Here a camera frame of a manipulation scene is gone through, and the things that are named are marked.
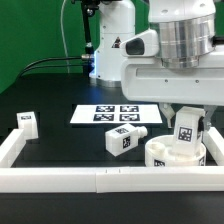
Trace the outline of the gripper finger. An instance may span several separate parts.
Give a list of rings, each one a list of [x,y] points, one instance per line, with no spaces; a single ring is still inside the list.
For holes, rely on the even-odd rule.
[[[161,110],[161,112],[163,113],[163,115],[165,116],[165,118],[167,120],[167,126],[169,128],[171,128],[172,127],[171,120],[175,115],[175,112],[174,112],[171,104],[170,103],[160,103],[159,109]]]
[[[203,119],[203,124],[204,124],[204,130],[208,131],[211,127],[211,118],[216,111],[217,107],[215,105],[205,105],[204,110],[205,110],[205,116]]]

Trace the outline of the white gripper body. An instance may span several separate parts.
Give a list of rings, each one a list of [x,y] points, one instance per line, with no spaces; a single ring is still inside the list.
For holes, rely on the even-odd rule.
[[[131,101],[224,106],[224,54],[208,54],[199,66],[167,69],[155,58],[126,60],[121,86]]]

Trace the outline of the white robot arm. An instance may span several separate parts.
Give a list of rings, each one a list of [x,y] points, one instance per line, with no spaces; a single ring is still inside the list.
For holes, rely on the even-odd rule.
[[[148,28],[135,32],[131,0],[99,0],[94,84],[120,87],[131,101],[202,105],[204,127],[224,106],[224,39],[215,35],[215,0],[148,0]]]

